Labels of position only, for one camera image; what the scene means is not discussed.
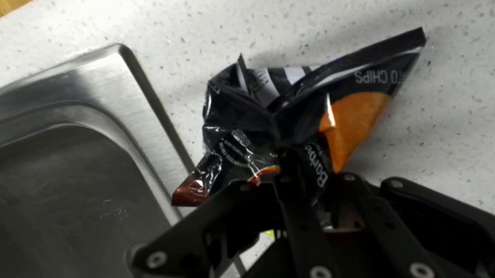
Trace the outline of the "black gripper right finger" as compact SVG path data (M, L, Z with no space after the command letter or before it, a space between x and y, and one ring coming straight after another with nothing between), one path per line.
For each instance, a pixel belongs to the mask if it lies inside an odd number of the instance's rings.
M402 177L378 187L354 174L337 176L337 222L354 276L495 278L495 216Z

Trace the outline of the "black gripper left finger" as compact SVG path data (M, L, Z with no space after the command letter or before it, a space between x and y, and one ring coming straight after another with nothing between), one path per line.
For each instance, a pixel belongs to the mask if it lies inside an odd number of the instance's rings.
M276 225L272 184L233 182L140 247L129 265L154 278L218 278Z

